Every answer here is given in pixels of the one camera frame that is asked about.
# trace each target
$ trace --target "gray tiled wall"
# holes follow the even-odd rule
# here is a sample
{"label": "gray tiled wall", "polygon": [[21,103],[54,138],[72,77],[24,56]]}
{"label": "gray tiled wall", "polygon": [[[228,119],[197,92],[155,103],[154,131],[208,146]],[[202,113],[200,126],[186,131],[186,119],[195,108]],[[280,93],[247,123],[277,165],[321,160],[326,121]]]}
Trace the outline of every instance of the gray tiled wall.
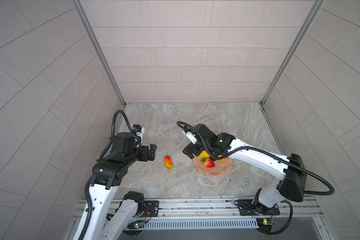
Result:
{"label": "gray tiled wall", "polygon": [[81,3],[127,102],[251,102],[313,1]]}
{"label": "gray tiled wall", "polygon": [[360,0],[326,1],[265,108],[287,153],[335,187],[321,209],[337,238],[360,239]]}
{"label": "gray tiled wall", "polygon": [[0,239],[65,234],[120,108],[69,0],[0,1]]}

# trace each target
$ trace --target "mounting plate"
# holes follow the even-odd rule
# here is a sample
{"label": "mounting plate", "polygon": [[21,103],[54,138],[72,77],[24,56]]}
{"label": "mounting plate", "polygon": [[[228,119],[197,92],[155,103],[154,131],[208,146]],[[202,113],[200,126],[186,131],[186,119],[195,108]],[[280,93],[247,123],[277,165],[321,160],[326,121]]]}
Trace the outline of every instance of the mounting plate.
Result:
{"label": "mounting plate", "polygon": [[[257,214],[252,209],[252,199],[239,199],[237,201],[240,205],[244,206],[241,209],[239,208],[240,216],[253,216]],[[274,215],[280,215],[279,207],[277,206],[277,204],[275,204],[272,208],[267,209],[267,213],[265,215],[272,215],[272,211]]]}

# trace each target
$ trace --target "marble floor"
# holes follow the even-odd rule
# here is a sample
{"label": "marble floor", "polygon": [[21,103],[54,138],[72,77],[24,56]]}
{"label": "marble floor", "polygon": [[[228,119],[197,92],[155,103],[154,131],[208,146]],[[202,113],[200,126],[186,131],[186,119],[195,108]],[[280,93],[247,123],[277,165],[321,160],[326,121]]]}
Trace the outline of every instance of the marble floor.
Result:
{"label": "marble floor", "polygon": [[[176,121],[193,126],[204,123],[216,135],[232,134],[244,142],[280,154],[258,103],[130,104],[125,113],[131,125],[145,127],[143,145],[157,145],[156,159],[135,162],[123,178],[116,199],[128,191],[154,197],[253,196],[275,178],[269,173],[233,160],[232,169],[217,177],[199,172],[192,159],[182,153],[189,140]],[[123,120],[119,132],[128,131]],[[164,166],[171,156],[173,168]]]}

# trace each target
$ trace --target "vent grille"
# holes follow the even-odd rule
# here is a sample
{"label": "vent grille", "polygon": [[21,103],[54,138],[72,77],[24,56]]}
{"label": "vent grille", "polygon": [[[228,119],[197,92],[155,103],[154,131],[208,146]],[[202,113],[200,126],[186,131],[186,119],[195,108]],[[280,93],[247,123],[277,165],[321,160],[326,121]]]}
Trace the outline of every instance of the vent grille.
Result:
{"label": "vent grille", "polygon": [[146,230],[174,229],[221,229],[221,228],[259,228],[255,218],[248,219],[152,219]]}

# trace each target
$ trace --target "metal corner post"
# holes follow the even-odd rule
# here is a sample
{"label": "metal corner post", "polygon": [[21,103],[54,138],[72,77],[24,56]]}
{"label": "metal corner post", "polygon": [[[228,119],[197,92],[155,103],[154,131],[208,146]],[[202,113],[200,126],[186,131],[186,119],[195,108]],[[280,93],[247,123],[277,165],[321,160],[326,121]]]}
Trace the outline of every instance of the metal corner post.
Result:
{"label": "metal corner post", "polygon": [[276,84],[279,82],[281,76],[283,75],[284,71],[288,67],[288,64],[291,62],[292,57],[295,55],[297,49],[299,48],[301,42],[303,41],[305,35],[308,33],[309,28],[311,27],[312,23],[314,22],[315,18],[319,14],[319,11],[321,10],[322,5],[324,4],[326,0],[315,0],[313,3],[310,11],[308,12],[307,17],[305,18],[295,40],[293,41],[291,47],[289,48],[287,54],[285,55],[285,58],[283,62],[281,63],[277,73],[275,74],[275,77],[273,78],[271,84],[269,85],[269,88],[267,92],[265,93],[263,99],[261,100],[261,104],[264,106],[264,104],[268,101],[269,97],[271,96],[271,93],[273,92],[273,89],[276,88]]}
{"label": "metal corner post", "polygon": [[79,17],[79,20],[89,38],[89,41],[91,42],[92,46],[94,47],[95,53],[96,55],[99,57],[99,61],[100,64],[105,72],[105,74],[107,75],[108,79],[110,80],[113,89],[116,91],[117,96],[120,99],[121,104],[123,105],[123,107],[125,106],[125,100],[123,98],[123,95],[120,92],[120,89],[117,87],[115,78],[112,75],[112,72],[107,64],[107,61],[104,57],[103,52],[101,51],[99,42],[96,40],[95,34],[87,20],[87,17],[84,13],[84,10],[82,8],[82,5],[80,3],[80,0],[72,0],[72,6],[75,9],[77,16]]}

